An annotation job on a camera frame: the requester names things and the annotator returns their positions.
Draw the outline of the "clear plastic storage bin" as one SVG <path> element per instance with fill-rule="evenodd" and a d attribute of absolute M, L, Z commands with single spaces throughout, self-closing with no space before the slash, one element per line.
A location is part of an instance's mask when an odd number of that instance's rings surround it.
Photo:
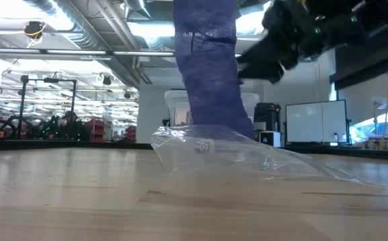
<path fill-rule="evenodd" d="M 194 137 L 226 139 L 253 134 L 253 114 L 259 96 L 242 93 L 238 86 L 221 89 L 187 88 L 164 94 L 171 127 L 188 127 Z"/>

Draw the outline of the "silver ventilation duct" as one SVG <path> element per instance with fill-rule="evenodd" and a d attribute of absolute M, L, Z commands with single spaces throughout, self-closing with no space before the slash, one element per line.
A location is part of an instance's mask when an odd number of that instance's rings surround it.
<path fill-rule="evenodd" d="M 29 6 L 40 10 L 46 17 L 68 20 L 73 23 L 68 39 L 80 50 L 110 50 L 107 42 L 98 34 L 81 12 L 70 0 L 23 0 Z M 99 60 L 100 64 L 111 69 L 122 83 L 139 88 L 140 84 L 152 84 L 152 81 L 139 69 L 134 69 L 124 61 L 111 57 Z"/>

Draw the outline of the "black machine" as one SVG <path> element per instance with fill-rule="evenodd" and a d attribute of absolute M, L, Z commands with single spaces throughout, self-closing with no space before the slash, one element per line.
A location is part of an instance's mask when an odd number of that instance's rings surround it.
<path fill-rule="evenodd" d="M 255 131 L 281 131 L 281 107 L 277 103 L 257 103 L 254 113 Z"/>

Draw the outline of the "black pipe stand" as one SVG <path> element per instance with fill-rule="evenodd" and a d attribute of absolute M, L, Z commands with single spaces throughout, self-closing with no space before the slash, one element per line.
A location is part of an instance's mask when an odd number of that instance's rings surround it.
<path fill-rule="evenodd" d="M 24 111 L 24 104 L 25 104 L 25 94 L 26 94 L 26 86 L 29 81 L 40 81 L 43 83 L 59 83 L 59 82 L 71 82 L 73 87 L 72 87 L 72 102 L 71 102 L 71 111 L 74 111 L 74 103 L 75 103 L 75 98 L 76 98 L 76 91 L 77 91 L 77 80 L 64 80 L 64 79 L 59 79 L 59 78 L 36 78 L 36 79 L 30 79 L 28 75 L 22 75 L 21 76 L 21 83 L 22 83 L 22 89 L 21 89 L 21 102 L 20 102 L 20 107 L 19 107 L 19 122 L 17 126 L 17 134 L 16 134 L 16 139 L 20 140 L 21 139 L 21 131 L 22 131 L 22 122 L 23 122 L 23 111 Z"/>

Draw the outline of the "purple elastic bandage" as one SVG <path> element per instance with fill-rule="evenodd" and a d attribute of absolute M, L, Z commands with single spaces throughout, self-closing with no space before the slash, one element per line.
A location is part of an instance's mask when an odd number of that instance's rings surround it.
<path fill-rule="evenodd" d="M 237 0 L 174 0 L 175 57 L 196 125 L 253 137 L 237 72 Z"/>

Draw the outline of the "clear plastic zipper bag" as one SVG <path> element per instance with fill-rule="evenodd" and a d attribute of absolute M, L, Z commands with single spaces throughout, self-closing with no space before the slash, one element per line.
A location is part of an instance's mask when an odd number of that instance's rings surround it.
<path fill-rule="evenodd" d="M 312 157 L 263 144 L 228 127 L 160 127 L 151 146 L 168 171 L 252 171 L 266 179 L 323 178 L 374 186 L 373 182 Z"/>

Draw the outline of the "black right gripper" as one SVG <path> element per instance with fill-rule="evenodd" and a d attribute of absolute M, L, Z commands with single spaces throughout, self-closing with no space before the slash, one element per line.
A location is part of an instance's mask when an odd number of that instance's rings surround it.
<path fill-rule="evenodd" d="M 334 47 L 334 0 L 271 0 L 262 26 L 267 35 L 237 57 L 246 65 L 241 79 L 278 83 L 284 69 L 292 69 L 300 60 L 316 59 Z"/>

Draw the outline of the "white whiteboard black frame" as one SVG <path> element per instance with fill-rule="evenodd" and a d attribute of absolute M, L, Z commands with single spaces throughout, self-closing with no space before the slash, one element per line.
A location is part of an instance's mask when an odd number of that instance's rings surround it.
<path fill-rule="evenodd" d="M 344 100 L 285 106 L 286 145 L 347 145 L 349 137 Z"/>

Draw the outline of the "white container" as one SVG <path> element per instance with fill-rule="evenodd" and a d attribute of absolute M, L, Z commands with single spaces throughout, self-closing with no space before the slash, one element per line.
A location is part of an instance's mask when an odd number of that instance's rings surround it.
<path fill-rule="evenodd" d="M 261 131 L 258 141 L 273 147 L 281 147 L 281 133 L 276 131 Z"/>

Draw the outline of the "red shelf unit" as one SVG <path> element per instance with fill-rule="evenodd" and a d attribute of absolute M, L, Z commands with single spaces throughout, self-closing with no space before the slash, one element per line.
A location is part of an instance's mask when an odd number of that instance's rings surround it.
<path fill-rule="evenodd" d="M 84 124 L 89 133 L 89 141 L 100 143 L 105 137 L 105 122 L 99 118 L 93 118 Z"/>
<path fill-rule="evenodd" d="M 136 143 L 137 142 L 137 127 L 136 126 L 129 126 L 125 129 L 125 140 L 130 143 Z"/>

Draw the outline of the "long LED light bar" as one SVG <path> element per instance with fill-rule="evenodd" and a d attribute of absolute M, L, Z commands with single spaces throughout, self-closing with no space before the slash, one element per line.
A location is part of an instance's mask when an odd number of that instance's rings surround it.
<path fill-rule="evenodd" d="M 113 50 L 47 50 L 29 48 L 0 48 L 0 54 L 37 54 L 37 55 L 71 55 L 71 56 L 141 56 L 174 57 L 173 52 L 154 51 L 113 51 Z"/>

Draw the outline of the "black table frame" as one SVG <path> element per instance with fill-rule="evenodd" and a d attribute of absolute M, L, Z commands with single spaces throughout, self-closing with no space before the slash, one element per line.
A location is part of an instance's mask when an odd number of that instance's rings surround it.
<path fill-rule="evenodd" d="M 51 149 L 51 148 L 102 148 L 102 149 L 135 149 L 152 150 L 150 144 L 127 143 L 92 143 L 75 141 L 33 141 L 33 140 L 9 140 L 0 141 L 0 151 L 16 149 Z M 283 147 L 288 151 L 302 154 L 340 155 L 348 157 L 362 157 L 370 159 L 388 160 L 388 151 L 362 150 L 342 147 Z"/>

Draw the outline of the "person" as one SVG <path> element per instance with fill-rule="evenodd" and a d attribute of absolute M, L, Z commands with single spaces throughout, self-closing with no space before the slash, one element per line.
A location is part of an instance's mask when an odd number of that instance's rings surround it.
<path fill-rule="evenodd" d="M 73 111 L 66 111 L 63 119 L 66 124 L 61 127 L 62 137 L 71 141 L 85 141 L 85 128 L 81 120 Z"/>

